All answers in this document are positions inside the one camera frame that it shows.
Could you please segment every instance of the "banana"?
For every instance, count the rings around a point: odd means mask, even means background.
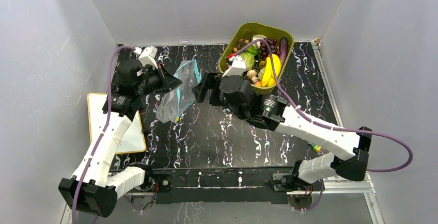
[[[280,58],[277,55],[272,55],[272,59],[274,60],[274,68],[277,77],[280,75],[281,71],[281,62]],[[275,79],[272,72],[272,65],[271,65],[271,59],[268,56],[266,58],[266,69],[263,75],[263,79],[261,80],[261,86],[262,87],[270,87],[275,85]]]

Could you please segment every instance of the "robotic arm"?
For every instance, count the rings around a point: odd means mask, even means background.
[[[210,104],[228,107],[254,127],[297,136],[330,151],[309,161],[297,161],[292,174],[274,174],[274,190],[304,190],[319,179],[336,175],[352,181],[365,178],[371,135],[333,131],[309,123],[286,100],[273,95],[257,95],[250,82],[241,77],[246,66],[240,56],[232,57],[228,63],[224,74],[206,73],[203,76],[201,83],[193,89],[198,102],[203,102],[207,90],[212,89]],[[307,116],[312,121],[338,127]]]
[[[156,48],[148,47],[145,51],[136,49],[134,52],[139,56],[138,60],[129,59],[121,63],[114,74],[111,87],[111,112],[123,117],[122,121],[110,124],[106,132],[102,130],[98,146],[95,147],[97,141],[94,141],[71,178],[63,178],[59,183],[59,191],[70,208],[73,206],[76,187],[90,158],[91,163],[77,197],[76,208],[79,211],[107,217],[113,211],[118,198],[134,187],[152,185],[152,170],[147,165],[132,163],[123,172],[110,178],[108,172],[123,135],[142,105],[142,99],[149,94],[170,92],[182,82],[170,75],[160,63],[155,62]],[[108,100],[102,110],[104,113],[108,112]]]

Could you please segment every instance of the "green basket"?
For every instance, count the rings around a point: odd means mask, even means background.
[[[225,72],[225,69],[227,68],[227,61],[225,58],[228,55],[232,54],[232,49],[233,49],[234,45],[236,45],[238,43],[239,39],[243,38],[244,36],[248,36],[250,32],[254,33],[254,35],[264,35],[264,36],[267,36],[269,39],[276,39],[278,42],[280,41],[280,39],[282,37],[286,37],[288,39],[288,44],[289,44],[288,51],[289,52],[286,56],[285,63],[281,67],[281,72],[280,72],[280,75],[278,77],[278,80],[281,80],[281,77],[283,76],[283,72],[286,68],[286,64],[289,61],[289,56],[292,52],[292,47],[293,47],[293,43],[294,43],[293,36],[284,30],[270,27],[270,26],[267,26],[264,24],[259,24],[259,23],[246,23],[246,24],[243,24],[242,26],[240,26],[239,30],[234,35],[233,39],[229,42],[227,48],[225,49],[224,53],[222,54],[221,58],[219,59],[219,62],[218,62],[219,72],[221,72],[221,73]],[[273,85],[270,87],[258,87],[258,86],[253,85],[253,88],[257,94],[270,94],[274,90],[275,86],[276,85]]]

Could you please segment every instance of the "marble pattern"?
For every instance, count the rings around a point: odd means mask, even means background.
[[[181,60],[197,59],[201,73],[217,71],[217,61],[226,45],[158,47],[157,62],[174,73]],[[134,58],[123,51],[119,63]],[[335,115],[309,42],[293,47],[281,85],[302,110],[325,121],[336,123]],[[275,89],[272,93],[281,97]],[[292,166],[299,159],[318,156],[308,142],[250,126],[224,107],[195,103],[178,123],[161,123],[155,112],[162,97],[149,95],[140,110],[143,128],[149,129],[147,151],[116,155],[111,169],[122,170],[131,162],[153,168],[217,168],[249,166]]]

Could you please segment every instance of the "ziplock bag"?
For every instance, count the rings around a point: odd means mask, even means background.
[[[192,88],[201,81],[201,75],[196,60],[183,60],[174,77],[182,84],[175,90],[166,93],[157,109],[157,119],[163,123],[179,121],[181,114],[195,102]]]

